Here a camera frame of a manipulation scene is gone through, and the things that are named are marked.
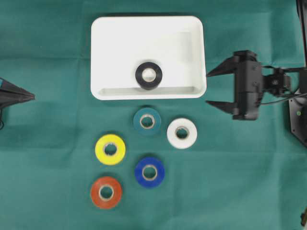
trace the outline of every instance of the table surface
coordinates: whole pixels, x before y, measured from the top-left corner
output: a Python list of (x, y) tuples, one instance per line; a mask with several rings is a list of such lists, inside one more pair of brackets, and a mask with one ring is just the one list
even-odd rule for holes
[[(102, 102), (91, 95), (92, 21), (142, 14), (200, 18), (207, 71), (245, 49), (265, 65), (304, 64), (295, 0), (2, 0), (0, 77), (36, 94), (36, 101), (4, 110), (1, 229), (301, 229), (307, 151), (289, 132), (288, 103), (262, 106), (257, 121), (233, 121), (204, 102), (232, 101), (231, 75), (208, 79), (199, 99)], [(162, 117), (153, 137), (133, 128), (133, 115), (144, 105)], [(198, 129), (197, 142), (186, 150), (166, 138), (167, 125), (181, 116)], [(94, 154), (108, 132), (127, 146), (115, 166), (102, 165)], [(141, 187), (133, 175), (146, 154), (165, 166), (155, 189)], [(97, 209), (89, 196), (103, 175), (123, 187), (112, 210)]]

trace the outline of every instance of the orange tape roll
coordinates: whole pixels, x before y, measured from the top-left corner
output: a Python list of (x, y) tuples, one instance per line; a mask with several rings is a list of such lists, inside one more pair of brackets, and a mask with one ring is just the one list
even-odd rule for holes
[[(103, 188), (108, 187), (112, 194), (108, 198), (101, 195)], [(122, 189), (120, 183), (110, 176), (104, 176), (94, 182), (91, 189), (91, 199), (94, 205), (102, 209), (114, 208), (121, 200)]]

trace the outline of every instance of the tape roll center hole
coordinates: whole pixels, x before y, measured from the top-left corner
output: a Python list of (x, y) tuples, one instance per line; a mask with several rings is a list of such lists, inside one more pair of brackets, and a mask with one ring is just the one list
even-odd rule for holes
[(154, 123), (155, 123), (154, 117), (150, 114), (144, 114), (140, 118), (140, 124), (145, 129), (152, 128), (154, 126)]
[(142, 174), (145, 180), (153, 181), (158, 175), (158, 170), (154, 165), (148, 164), (143, 168)]
[(176, 136), (179, 139), (186, 139), (189, 135), (189, 130), (183, 126), (176, 129)]
[(99, 189), (99, 197), (103, 201), (108, 201), (108, 200), (112, 199), (113, 195), (114, 195), (113, 187), (108, 185), (108, 184), (102, 186)]
[(142, 72), (142, 78), (145, 82), (152, 82), (156, 78), (156, 72), (152, 68), (146, 68)]
[(110, 142), (104, 146), (104, 153), (108, 156), (112, 156), (116, 153), (117, 147), (114, 143)]

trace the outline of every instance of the yellow tape roll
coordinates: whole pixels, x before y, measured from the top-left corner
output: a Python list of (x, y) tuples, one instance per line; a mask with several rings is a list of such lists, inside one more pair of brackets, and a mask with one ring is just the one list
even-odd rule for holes
[[(113, 155), (108, 155), (105, 148), (113, 144), (116, 146), (116, 152)], [(117, 135), (107, 134), (102, 136), (96, 143), (95, 153), (97, 159), (107, 165), (114, 165), (121, 162), (126, 154), (126, 146), (124, 141)]]

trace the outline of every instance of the cable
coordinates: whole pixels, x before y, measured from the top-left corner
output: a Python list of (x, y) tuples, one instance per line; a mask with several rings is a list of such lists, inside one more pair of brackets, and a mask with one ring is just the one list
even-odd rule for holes
[(4, 122), (2, 121), (2, 110), (0, 110), (0, 130), (4, 128)]
[(260, 105), (266, 105), (266, 104), (274, 104), (274, 103), (279, 103), (279, 102), (285, 102), (285, 101), (289, 101), (290, 99), (294, 99), (294, 98), (297, 98), (297, 97), (303, 97), (303, 96), (306, 96), (306, 95), (307, 95), (307, 92), (306, 92), (306, 93), (303, 93), (303, 94), (298, 94), (298, 95), (296, 95), (296, 96), (289, 97), (289, 98), (286, 98), (286, 99), (282, 99), (282, 100), (279, 100), (279, 101), (275, 101), (275, 102), (260, 103)]

